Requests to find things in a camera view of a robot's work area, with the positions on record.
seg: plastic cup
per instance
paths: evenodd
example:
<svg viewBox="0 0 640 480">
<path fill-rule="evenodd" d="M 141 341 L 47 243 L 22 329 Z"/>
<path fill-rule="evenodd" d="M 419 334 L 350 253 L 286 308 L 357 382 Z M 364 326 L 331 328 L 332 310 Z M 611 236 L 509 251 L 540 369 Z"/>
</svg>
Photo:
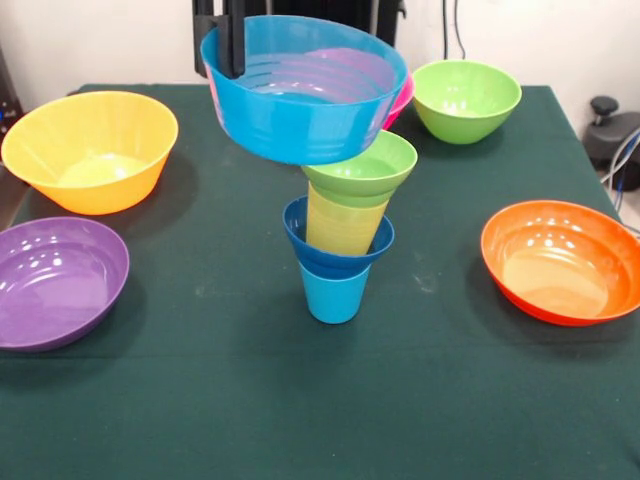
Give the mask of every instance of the plastic cup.
<svg viewBox="0 0 640 480">
<path fill-rule="evenodd" d="M 337 255 L 318 250 L 305 241 L 307 203 L 306 195 L 293 200 L 285 207 L 282 221 L 298 261 L 314 275 L 333 280 L 353 277 L 378 260 L 393 244 L 395 239 L 393 225 L 384 216 L 366 255 Z"/>
<path fill-rule="evenodd" d="M 307 243 L 340 255 L 364 255 L 369 250 L 389 200 L 368 208 L 338 205 L 309 183 Z"/>
<path fill-rule="evenodd" d="M 302 170 L 323 197 L 347 207 L 365 208 L 388 201 L 417 161 L 418 152 L 411 143 L 382 130 L 360 155 Z"/>
<path fill-rule="evenodd" d="M 299 265 L 311 315 L 332 325 L 348 322 L 356 316 L 371 266 L 353 277 L 336 280 L 315 275 L 302 263 Z"/>
</svg>

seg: bowl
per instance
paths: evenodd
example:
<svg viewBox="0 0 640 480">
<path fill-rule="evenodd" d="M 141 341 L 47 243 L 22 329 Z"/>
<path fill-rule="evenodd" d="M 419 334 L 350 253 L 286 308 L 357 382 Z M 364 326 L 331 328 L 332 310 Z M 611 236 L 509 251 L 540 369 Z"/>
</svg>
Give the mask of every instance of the bowl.
<svg viewBox="0 0 640 480">
<path fill-rule="evenodd" d="M 384 255 L 393 244 L 395 231 L 391 221 L 385 216 L 366 255 L 338 255 L 312 247 L 305 241 L 307 203 L 306 195 L 293 200 L 282 212 L 282 221 L 298 261 L 314 275 L 333 280 L 357 276 Z"/>
<path fill-rule="evenodd" d="M 7 133 L 2 159 L 15 176 L 83 215 L 125 210 L 155 187 L 178 136 L 165 105 L 101 91 L 47 103 Z"/>
<path fill-rule="evenodd" d="M 640 306 L 640 243 L 587 207 L 553 200 L 511 205 L 482 232 L 491 276 L 526 313 L 563 326 L 587 326 Z"/>
<path fill-rule="evenodd" d="M 106 316 L 129 273 L 122 239 L 62 217 L 0 233 L 0 349 L 36 352 L 78 340 Z"/>
<path fill-rule="evenodd" d="M 442 60 L 416 70 L 414 104 L 434 137 L 458 145 L 491 134 L 511 115 L 522 89 L 509 74 L 469 60 Z"/>
<path fill-rule="evenodd" d="M 408 77 L 400 54 L 339 23 L 245 18 L 245 74 L 218 68 L 218 32 L 201 44 L 220 125 L 250 152 L 295 165 L 355 157 L 375 139 Z"/>
<path fill-rule="evenodd" d="M 388 201 L 418 161 L 400 135 L 382 130 L 360 155 L 331 165 L 305 166 L 316 191 L 339 205 L 369 208 Z"/>
<path fill-rule="evenodd" d="M 404 84 L 404 87 L 402 87 L 402 90 L 400 90 L 400 95 L 398 95 L 398 98 L 396 98 L 395 103 L 391 107 L 389 116 L 382 126 L 384 130 L 388 130 L 389 128 L 391 128 L 391 125 L 393 125 L 393 122 L 395 122 L 400 113 L 402 113 L 402 110 L 404 110 L 404 108 L 409 105 L 409 103 L 411 103 L 415 90 L 416 84 L 413 81 L 413 77 L 409 75 L 407 77 L 406 83 Z"/>
</svg>

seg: purple bowl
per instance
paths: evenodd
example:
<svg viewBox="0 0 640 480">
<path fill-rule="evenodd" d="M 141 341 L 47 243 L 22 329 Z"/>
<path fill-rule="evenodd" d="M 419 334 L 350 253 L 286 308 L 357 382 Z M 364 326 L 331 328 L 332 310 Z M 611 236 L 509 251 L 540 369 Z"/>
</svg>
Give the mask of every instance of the purple bowl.
<svg viewBox="0 0 640 480">
<path fill-rule="evenodd" d="M 129 273 L 129 252 L 93 220 L 35 220 L 0 233 L 0 349 L 52 350 L 106 316 Z"/>
</svg>

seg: table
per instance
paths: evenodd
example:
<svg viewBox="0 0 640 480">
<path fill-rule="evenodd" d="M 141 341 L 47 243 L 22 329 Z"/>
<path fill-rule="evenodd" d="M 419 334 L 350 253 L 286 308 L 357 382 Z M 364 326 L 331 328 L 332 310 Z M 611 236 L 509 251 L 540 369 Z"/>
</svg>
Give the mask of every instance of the table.
<svg viewBox="0 0 640 480">
<path fill-rule="evenodd" d="M 473 146 L 394 126 L 420 153 L 391 199 L 397 238 L 363 305 L 306 310 L 281 211 L 296 167 L 227 139 L 206 86 L 153 96 L 180 136 L 154 193 L 100 220 L 131 275 L 112 314 L 59 351 L 0 356 L 0 478 L 627 479 L 640 473 L 637 316 L 540 323 L 497 291 L 484 222 L 570 200 L 614 214 L 547 87 Z M 18 222 L 67 213 L 28 194 Z"/>
</svg>

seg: dark blue cup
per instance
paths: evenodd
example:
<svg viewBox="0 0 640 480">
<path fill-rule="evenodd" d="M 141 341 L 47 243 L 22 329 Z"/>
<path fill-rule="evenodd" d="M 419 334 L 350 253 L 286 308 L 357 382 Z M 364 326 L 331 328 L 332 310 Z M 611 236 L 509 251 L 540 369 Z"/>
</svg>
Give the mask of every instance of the dark blue cup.
<svg viewBox="0 0 640 480">
<path fill-rule="evenodd" d="M 395 239 L 393 225 L 385 215 L 366 255 L 338 255 L 312 247 L 305 241 L 306 195 L 285 207 L 282 221 L 298 261 L 313 275 L 329 280 L 342 280 L 362 273 L 391 247 Z"/>
</svg>

